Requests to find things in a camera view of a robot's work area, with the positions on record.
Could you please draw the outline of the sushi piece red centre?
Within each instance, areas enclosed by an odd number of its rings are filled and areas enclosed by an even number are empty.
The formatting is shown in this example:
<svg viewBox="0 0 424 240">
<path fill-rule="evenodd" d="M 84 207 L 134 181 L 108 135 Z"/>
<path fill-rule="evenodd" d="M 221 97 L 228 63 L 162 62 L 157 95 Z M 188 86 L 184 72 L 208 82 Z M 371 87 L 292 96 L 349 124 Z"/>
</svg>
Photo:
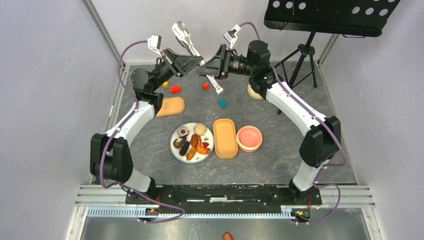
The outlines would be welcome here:
<svg viewBox="0 0 424 240">
<path fill-rule="evenodd" d="M 187 136 L 190 133 L 190 131 L 185 126 L 182 126 L 177 130 L 177 133 L 180 138 L 183 138 Z"/>
</svg>

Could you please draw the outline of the metal serving tongs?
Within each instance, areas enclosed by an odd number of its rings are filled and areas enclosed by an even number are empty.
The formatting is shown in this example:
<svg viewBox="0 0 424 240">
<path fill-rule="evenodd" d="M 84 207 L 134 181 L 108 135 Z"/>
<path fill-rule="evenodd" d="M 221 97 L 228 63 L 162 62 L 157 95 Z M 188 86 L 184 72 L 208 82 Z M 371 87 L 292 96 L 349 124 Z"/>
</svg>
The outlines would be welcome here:
<svg viewBox="0 0 424 240">
<path fill-rule="evenodd" d="M 192 56 L 200 56 L 198 49 L 194 45 L 191 34 L 182 21 L 175 22 L 172 27 L 172 32 L 175 35 L 176 40 L 178 43 L 185 48 Z M 215 91 L 218 95 L 222 94 L 224 92 L 224 89 L 221 87 L 221 85 L 218 83 L 218 81 L 215 79 L 214 76 L 206 75 L 207 79 L 211 83 L 211 85 L 215 88 Z"/>
</svg>

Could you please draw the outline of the fried chicken wing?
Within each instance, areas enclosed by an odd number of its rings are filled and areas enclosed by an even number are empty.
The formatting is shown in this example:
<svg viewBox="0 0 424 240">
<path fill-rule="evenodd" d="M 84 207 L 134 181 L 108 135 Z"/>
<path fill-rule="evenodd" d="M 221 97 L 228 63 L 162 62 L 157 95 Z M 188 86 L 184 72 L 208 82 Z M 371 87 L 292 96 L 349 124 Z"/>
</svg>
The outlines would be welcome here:
<svg viewBox="0 0 424 240">
<path fill-rule="evenodd" d="M 197 144 L 196 144 L 196 151 L 202 155 L 208 155 L 211 153 L 211 150 L 207 147 L 204 147 L 202 145 L 202 140 L 200 138 L 200 136 L 197 136 Z"/>
</svg>

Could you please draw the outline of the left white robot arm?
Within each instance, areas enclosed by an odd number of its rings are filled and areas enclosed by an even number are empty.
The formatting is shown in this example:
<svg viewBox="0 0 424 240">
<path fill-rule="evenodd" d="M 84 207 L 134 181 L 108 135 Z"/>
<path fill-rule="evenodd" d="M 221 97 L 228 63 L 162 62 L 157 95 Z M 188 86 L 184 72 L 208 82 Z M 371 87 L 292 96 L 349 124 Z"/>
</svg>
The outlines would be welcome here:
<svg viewBox="0 0 424 240">
<path fill-rule="evenodd" d="M 162 107 L 164 95 L 156 90 L 173 76 L 183 77 L 203 61 L 202 56 L 180 55 L 170 48 L 161 52 L 161 58 L 153 70 L 137 68 L 132 73 L 133 106 L 114 127 L 94 134 L 90 140 L 90 173 L 138 191 L 137 196 L 145 204 L 156 200 L 157 190 L 152 187 L 151 177 L 134 168 L 131 143 Z"/>
</svg>

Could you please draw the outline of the white steamed bun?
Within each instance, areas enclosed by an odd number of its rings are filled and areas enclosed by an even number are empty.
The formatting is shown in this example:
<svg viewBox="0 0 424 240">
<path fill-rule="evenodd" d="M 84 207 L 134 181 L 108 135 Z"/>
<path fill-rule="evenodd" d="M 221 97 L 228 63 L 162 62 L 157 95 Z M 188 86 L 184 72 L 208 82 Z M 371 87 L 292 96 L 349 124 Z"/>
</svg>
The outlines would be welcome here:
<svg viewBox="0 0 424 240">
<path fill-rule="evenodd" d="M 203 123 L 196 124 L 193 130 L 198 136 L 204 136 L 208 132 L 208 128 Z"/>
</svg>

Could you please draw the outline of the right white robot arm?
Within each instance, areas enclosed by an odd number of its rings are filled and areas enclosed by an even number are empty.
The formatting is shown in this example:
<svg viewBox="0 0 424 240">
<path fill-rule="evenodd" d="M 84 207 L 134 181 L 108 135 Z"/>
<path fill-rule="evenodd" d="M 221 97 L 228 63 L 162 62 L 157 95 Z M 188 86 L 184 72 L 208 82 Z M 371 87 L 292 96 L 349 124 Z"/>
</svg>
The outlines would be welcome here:
<svg viewBox="0 0 424 240">
<path fill-rule="evenodd" d="M 235 56 L 221 44 L 215 56 L 196 72 L 217 79 L 225 79 L 229 74 L 248 76 L 253 91 L 298 127 L 303 135 L 299 148 L 302 162 L 289 182 L 288 196 L 293 203 L 302 204 L 312 193 L 320 169 L 340 150 L 341 123 L 336 116 L 326 117 L 302 100 L 281 80 L 270 58 L 268 44 L 262 40 L 251 41 L 246 56 Z"/>
</svg>

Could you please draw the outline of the black sea cucumber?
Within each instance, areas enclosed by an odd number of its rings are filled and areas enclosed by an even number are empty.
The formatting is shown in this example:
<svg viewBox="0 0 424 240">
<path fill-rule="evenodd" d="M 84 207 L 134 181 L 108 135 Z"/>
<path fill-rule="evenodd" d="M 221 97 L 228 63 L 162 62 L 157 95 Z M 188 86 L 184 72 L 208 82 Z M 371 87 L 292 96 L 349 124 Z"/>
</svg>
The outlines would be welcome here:
<svg viewBox="0 0 424 240">
<path fill-rule="evenodd" d="M 179 155 L 180 156 L 185 156 L 187 154 L 187 152 L 189 151 L 190 146 L 191 146 L 190 142 L 189 141 L 185 141 L 182 144 L 182 146 L 181 146 L 181 148 L 179 150 Z"/>
</svg>

